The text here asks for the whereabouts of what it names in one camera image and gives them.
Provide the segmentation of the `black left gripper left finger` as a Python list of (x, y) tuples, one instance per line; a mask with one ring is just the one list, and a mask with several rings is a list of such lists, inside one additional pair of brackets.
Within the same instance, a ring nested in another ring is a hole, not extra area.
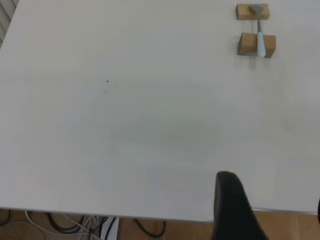
[(267, 240), (236, 174), (219, 171), (215, 179), (213, 240)]

